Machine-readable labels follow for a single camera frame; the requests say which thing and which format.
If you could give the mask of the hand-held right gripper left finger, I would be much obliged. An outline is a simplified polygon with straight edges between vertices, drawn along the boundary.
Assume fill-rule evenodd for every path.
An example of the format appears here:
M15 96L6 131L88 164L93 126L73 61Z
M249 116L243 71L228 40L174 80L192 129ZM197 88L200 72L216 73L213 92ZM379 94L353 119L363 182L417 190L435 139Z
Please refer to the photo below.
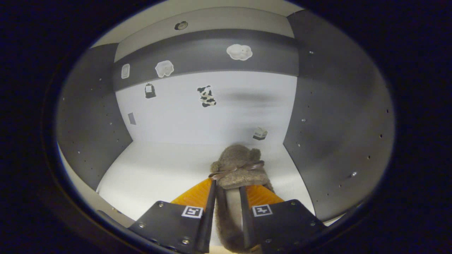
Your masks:
M129 230L181 254L209 253L216 181L207 178L173 201L156 201Z

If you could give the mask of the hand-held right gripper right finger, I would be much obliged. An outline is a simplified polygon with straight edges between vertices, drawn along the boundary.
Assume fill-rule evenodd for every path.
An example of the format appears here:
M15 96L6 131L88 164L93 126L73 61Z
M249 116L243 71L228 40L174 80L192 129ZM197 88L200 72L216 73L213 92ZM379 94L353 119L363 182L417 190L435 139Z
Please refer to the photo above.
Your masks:
M297 199L275 201L275 194L263 186L240 187L239 194L248 253L295 253L327 228Z

